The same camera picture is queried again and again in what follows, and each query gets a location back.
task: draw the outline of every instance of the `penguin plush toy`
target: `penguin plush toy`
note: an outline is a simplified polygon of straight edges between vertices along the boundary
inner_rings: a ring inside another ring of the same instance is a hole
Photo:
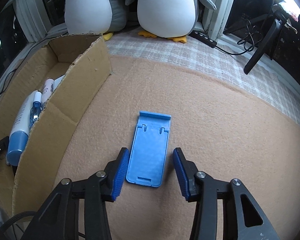
[[[134,0],[126,0],[129,5]],[[144,31],[139,35],[157,36],[186,43],[198,20],[200,1],[206,8],[216,10],[211,0],[138,0],[138,20]]]
[[[106,33],[105,40],[113,32],[122,30],[128,18],[129,8],[125,0],[66,0],[65,23],[69,34]]]

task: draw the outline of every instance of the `penguin foot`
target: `penguin foot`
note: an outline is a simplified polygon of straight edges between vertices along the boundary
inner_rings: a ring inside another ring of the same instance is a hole
[[[182,43],[187,43],[187,37],[186,36],[168,38],[168,40],[173,40],[174,42],[180,41]]]
[[[138,34],[139,34],[139,36],[145,36],[146,38],[157,38],[158,37],[157,35],[154,35],[150,32],[145,31],[145,30],[139,31]]]
[[[103,34],[103,38],[105,39],[105,41],[109,41],[109,39],[112,37],[113,33],[106,33]]]

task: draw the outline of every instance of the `plaid cloth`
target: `plaid cloth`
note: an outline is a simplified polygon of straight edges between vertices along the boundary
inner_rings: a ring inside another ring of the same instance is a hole
[[[115,34],[106,42],[109,53],[168,62],[220,78],[270,103],[300,125],[300,100],[274,73],[257,64],[246,75],[244,56],[222,53],[189,36],[186,44],[145,38],[138,35],[139,30],[140,27]]]

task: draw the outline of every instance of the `penguin belly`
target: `penguin belly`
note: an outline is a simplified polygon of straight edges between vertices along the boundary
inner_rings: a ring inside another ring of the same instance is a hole
[[[142,28],[159,37],[187,35],[196,19],[194,0],[138,0]]]
[[[66,0],[65,23],[69,34],[105,33],[111,19],[109,0]]]

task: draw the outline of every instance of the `clear blue bottle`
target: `clear blue bottle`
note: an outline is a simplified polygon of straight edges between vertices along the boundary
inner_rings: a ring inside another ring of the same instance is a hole
[[[29,122],[30,128],[39,118],[39,114],[41,112],[41,96],[42,96],[41,92],[36,92],[34,94],[33,104],[30,111],[30,122]]]

